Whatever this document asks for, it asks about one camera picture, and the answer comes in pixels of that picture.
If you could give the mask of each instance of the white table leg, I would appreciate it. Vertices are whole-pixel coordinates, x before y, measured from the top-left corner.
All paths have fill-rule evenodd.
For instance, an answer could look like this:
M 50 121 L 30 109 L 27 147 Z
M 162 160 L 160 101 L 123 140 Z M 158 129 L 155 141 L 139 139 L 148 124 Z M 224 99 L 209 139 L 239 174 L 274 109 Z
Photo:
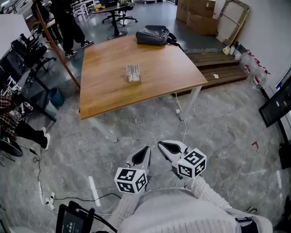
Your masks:
M 189 110 L 193 107 L 193 103 L 195 102 L 201 88 L 202 86 L 198 86 L 192 89 L 190 95 L 188 96 L 186 106 L 182 108 L 183 112 L 179 113 L 179 117 L 181 121 L 186 119 L 186 115 L 188 114 Z
M 89 118 L 88 120 L 91 122 L 91 124 L 93 126 L 95 126 L 97 129 L 99 129 L 99 131 L 101 133 L 103 133 L 106 138 L 110 139 L 113 143 L 118 142 L 118 139 L 114 135 L 114 133 L 111 130 L 108 130 L 106 128 L 106 126 L 101 121 L 99 121 L 98 119 L 93 118 L 93 117 L 92 118 Z

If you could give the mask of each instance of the white knit sweater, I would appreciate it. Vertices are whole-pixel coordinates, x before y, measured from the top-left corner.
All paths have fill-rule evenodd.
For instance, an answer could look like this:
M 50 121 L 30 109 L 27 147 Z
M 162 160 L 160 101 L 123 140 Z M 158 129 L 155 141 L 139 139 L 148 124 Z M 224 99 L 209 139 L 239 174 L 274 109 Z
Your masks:
M 121 233 L 235 233 L 235 218 L 252 217 L 260 233 L 271 233 L 269 220 L 234 210 L 202 177 L 182 188 L 123 195 L 109 219 Z

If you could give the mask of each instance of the shoe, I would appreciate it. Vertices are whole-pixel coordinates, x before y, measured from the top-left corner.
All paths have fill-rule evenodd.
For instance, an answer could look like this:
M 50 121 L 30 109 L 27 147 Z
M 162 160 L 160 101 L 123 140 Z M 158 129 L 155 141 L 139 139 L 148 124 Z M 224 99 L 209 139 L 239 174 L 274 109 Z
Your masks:
M 90 46 L 92 44 L 94 44 L 94 41 L 84 41 L 81 43 L 81 47 L 86 48 L 87 46 Z
M 49 145 L 50 145 L 50 134 L 49 133 L 46 133 L 45 134 L 45 137 L 47 139 L 47 144 L 46 144 L 45 150 L 47 151 L 49 149 Z
M 42 127 L 40 130 L 44 132 L 44 135 L 46 134 L 46 128 L 45 127 Z
M 65 52 L 66 58 L 70 58 L 75 56 L 78 53 L 78 51 L 70 50 L 69 52 Z

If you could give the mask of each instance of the white box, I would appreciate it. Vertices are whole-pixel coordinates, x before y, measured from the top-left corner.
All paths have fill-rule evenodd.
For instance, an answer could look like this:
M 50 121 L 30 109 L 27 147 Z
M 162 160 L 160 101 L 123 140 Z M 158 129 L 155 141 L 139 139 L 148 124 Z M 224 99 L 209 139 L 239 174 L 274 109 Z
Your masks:
M 147 184 L 146 171 L 119 167 L 114 181 L 120 192 L 137 194 Z
M 205 170 L 206 161 L 207 156 L 195 148 L 177 161 L 177 172 L 182 176 L 195 178 Z

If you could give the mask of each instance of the tabletop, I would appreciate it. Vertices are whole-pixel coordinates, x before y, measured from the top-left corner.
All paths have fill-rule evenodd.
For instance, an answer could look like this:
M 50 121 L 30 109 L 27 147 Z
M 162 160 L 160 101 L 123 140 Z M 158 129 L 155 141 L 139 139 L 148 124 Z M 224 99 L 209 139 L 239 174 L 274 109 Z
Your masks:
M 140 66 L 140 83 L 127 81 L 126 66 Z M 139 45 L 135 35 L 85 49 L 80 118 L 86 119 L 207 83 L 177 46 Z
M 110 7 L 106 7 L 104 9 L 98 10 L 98 11 L 92 11 L 93 14 L 99 14 L 99 13 L 106 13 L 109 11 L 116 11 L 116 10 L 120 10 L 123 9 L 125 7 L 131 6 L 133 5 L 133 2 L 128 2 L 127 5 L 114 5 L 114 6 L 110 6 Z

